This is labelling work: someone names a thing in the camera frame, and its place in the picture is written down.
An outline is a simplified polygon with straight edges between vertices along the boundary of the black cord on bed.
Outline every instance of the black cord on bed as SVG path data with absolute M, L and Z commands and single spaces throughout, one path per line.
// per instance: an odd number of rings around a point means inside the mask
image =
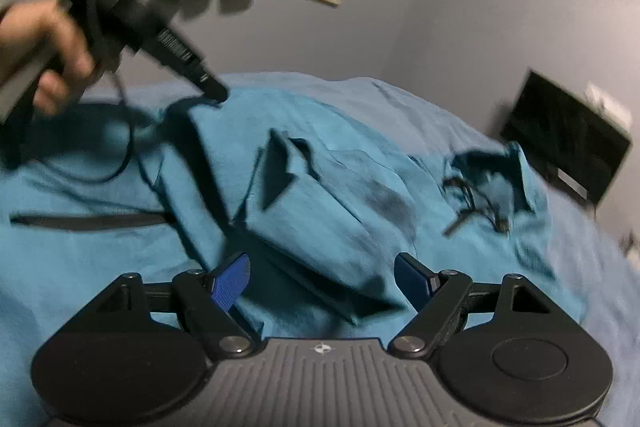
M 92 41 L 94 42 L 94 53 L 97 55 L 95 57 L 97 59 L 98 67 L 102 67 L 105 69 L 105 73 L 111 79 L 113 86 L 118 92 L 119 102 L 118 105 L 122 108 L 124 112 L 124 117 L 127 122 L 127 126 L 129 127 L 129 137 L 127 141 L 127 149 L 124 153 L 124 158 L 122 162 L 118 166 L 118 168 L 109 174 L 108 176 L 104 176 L 102 178 L 84 178 L 82 176 L 76 176 L 75 174 L 71 174 L 70 172 L 66 172 L 63 169 L 60 169 L 56 166 L 53 166 L 44 160 L 40 160 L 40 163 L 46 166 L 50 171 L 55 172 L 56 174 L 68 178 L 74 182 L 81 184 L 90 184 L 90 185 L 100 185 L 113 181 L 118 176 L 120 176 L 131 163 L 132 158 L 136 158 L 139 166 L 141 175 L 145 183 L 154 190 L 153 184 L 148 179 L 146 172 L 140 163 L 140 159 L 137 158 L 135 153 L 135 124 L 134 118 L 131 114 L 129 104 L 127 103 L 127 95 L 124 89 L 124 83 L 118 74 L 118 61 L 111 55 L 109 50 L 109 46 L 107 43 L 107 39 L 102 32 L 102 28 L 100 27 L 100 17 L 98 16 L 97 9 L 97 0 L 86 0 L 86 20 L 89 28 L 89 33 Z
M 457 187 L 460 188 L 462 194 L 465 198 L 468 209 L 466 211 L 466 216 L 471 216 L 472 214 L 479 214 L 480 216 L 484 216 L 489 222 L 494 226 L 494 230 L 500 233 L 508 232 L 508 222 L 506 218 L 500 215 L 499 209 L 492 203 L 491 199 L 484 193 L 482 190 L 479 190 L 477 187 L 474 187 L 466 180 L 454 176 L 453 178 L 446 178 L 443 181 L 443 188 L 446 187 Z M 473 191 L 478 194 L 484 201 L 486 202 L 487 208 L 481 208 L 476 206 L 476 202 L 474 199 Z M 457 223 L 460 222 L 460 217 L 463 214 L 459 213 L 459 219 Z M 458 225 L 455 225 L 453 229 L 449 228 L 445 231 L 445 235 L 449 235 L 452 230 L 455 230 Z

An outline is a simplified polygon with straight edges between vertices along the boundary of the blue gripper pad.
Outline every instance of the blue gripper pad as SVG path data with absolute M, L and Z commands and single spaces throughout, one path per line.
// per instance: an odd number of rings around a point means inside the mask
M 431 287 L 435 285 L 434 278 L 430 280 L 411 261 L 413 258 L 409 254 L 398 254 L 394 263 L 394 278 L 400 291 L 411 302 L 411 306 L 419 312 L 430 301 L 437 288 Z
M 215 279 L 211 289 L 211 298 L 227 313 L 249 284 L 251 276 L 249 256 L 242 252 L 234 257 L 228 266 L 220 268 L 219 274 L 215 272 L 212 274 Z

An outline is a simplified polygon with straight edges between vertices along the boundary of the black handheld tool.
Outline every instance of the black handheld tool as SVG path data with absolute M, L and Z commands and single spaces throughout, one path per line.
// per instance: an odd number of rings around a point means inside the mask
M 186 78 L 203 94 L 217 102 L 224 102 L 228 90 L 207 70 L 202 57 L 188 41 L 171 29 L 168 22 L 151 6 L 140 0 L 61 0 L 68 6 L 69 15 L 76 20 L 90 49 L 102 66 L 127 47 L 134 53 L 142 50 L 164 67 Z M 1 139 L 8 156 L 17 158 L 28 123 L 33 116 L 33 95 L 44 70 L 62 73 L 63 67 L 56 51 L 47 43 L 33 52 L 18 67 L 2 91 L 0 123 Z
M 245 253 L 171 283 L 127 273 L 38 350 L 31 380 L 49 427 L 598 427 L 609 357 L 525 277 L 474 283 L 406 253 L 394 274 L 417 315 L 384 349 L 242 329 L 229 311 L 250 278 Z

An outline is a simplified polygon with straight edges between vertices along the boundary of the logo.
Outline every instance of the logo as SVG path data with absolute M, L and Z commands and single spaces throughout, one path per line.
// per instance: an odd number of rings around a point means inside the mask
M 332 350 L 334 350 L 334 348 L 331 347 L 331 346 L 328 346 L 325 343 L 317 344 L 316 346 L 314 346 L 314 351 L 318 355 L 326 355 L 327 353 L 331 352 Z

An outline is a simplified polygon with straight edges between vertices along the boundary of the silver screw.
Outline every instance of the silver screw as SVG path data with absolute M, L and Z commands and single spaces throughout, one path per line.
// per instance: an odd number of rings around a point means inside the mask
M 398 337 L 394 340 L 394 347 L 398 351 L 402 351 L 403 353 L 417 353 L 418 351 L 424 349 L 424 346 L 424 340 L 419 339 L 418 337 L 412 337 L 410 335 Z
M 231 335 L 220 341 L 220 348 L 226 353 L 242 353 L 251 347 L 251 342 L 244 337 Z

